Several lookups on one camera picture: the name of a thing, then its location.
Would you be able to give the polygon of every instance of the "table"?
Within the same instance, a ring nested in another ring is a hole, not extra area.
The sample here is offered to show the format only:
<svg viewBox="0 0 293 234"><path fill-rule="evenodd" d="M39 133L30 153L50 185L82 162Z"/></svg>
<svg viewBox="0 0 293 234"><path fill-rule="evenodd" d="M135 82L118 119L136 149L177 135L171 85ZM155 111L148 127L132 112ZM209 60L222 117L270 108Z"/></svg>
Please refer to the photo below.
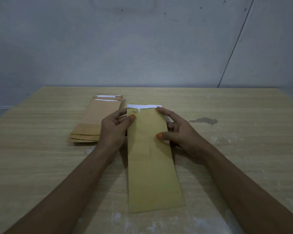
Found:
<svg viewBox="0 0 293 234"><path fill-rule="evenodd" d="M86 157L90 146L67 138L96 94L124 95L121 107L161 104L187 120L216 119L191 124L293 212L293 100L281 91L43 87L0 117L0 233ZM104 172L74 233L241 232L207 170L179 149L173 154L187 206L128 214L126 146L121 154Z"/></svg>

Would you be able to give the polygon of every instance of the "wall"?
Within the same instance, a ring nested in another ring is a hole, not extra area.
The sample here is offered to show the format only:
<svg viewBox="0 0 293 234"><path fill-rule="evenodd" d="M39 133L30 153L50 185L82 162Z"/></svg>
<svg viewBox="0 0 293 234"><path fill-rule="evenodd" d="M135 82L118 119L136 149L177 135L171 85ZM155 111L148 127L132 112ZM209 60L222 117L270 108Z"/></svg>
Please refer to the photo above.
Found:
<svg viewBox="0 0 293 234"><path fill-rule="evenodd" d="M220 87L293 87L293 0L254 0Z"/></svg>
<svg viewBox="0 0 293 234"><path fill-rule="evenodd" d="M41 85L217 87L252 0L0 0L0 105Z"/></svg>

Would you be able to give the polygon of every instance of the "right hand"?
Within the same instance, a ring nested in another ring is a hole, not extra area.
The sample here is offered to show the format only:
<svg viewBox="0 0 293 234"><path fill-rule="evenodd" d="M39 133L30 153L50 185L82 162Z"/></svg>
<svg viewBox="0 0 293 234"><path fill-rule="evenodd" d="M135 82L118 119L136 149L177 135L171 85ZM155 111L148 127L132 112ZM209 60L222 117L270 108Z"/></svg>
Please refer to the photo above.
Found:
<svg viewBox="0 0 293 234"><path fill-rule="evenodd" d="M178 144L192 158L202 158L214 148L213 145L196 132L188 121L165 108L157 107L156 109L159 113L174 120L174 122L167 123L167 128L170 131L156 135L159 140L170 140Z"/></svg>

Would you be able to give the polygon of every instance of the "light wood surface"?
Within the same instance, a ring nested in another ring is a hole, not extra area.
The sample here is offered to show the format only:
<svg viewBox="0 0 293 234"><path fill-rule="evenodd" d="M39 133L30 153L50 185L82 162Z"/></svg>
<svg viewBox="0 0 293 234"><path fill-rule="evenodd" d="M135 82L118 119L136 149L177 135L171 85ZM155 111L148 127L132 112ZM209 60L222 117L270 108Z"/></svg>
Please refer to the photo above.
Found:
<svg viewBox="0 0 293 234"><path fill-rule="evenodd" d="M277 89L44 87L0 117L0 233L51 192L90 146L67 142L93 95L161 104L191 123L293 212L293 100ZM75 233L239 233L206 169L173 149L187 206L128 214L126 150L108 166Z"/></svg>

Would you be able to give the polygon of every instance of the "orange fingernail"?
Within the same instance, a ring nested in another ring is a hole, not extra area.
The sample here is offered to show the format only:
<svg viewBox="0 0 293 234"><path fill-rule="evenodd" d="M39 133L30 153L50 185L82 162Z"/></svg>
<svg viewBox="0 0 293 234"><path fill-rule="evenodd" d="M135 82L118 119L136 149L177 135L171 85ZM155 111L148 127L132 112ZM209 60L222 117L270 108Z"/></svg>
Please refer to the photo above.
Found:
<svg viewBox="0 0 293 234"><path fill-rule="evenodd" d="M158 133L158 134L156 135L156 138L161 139L161 138L162 138L162 133Z"/></svg>

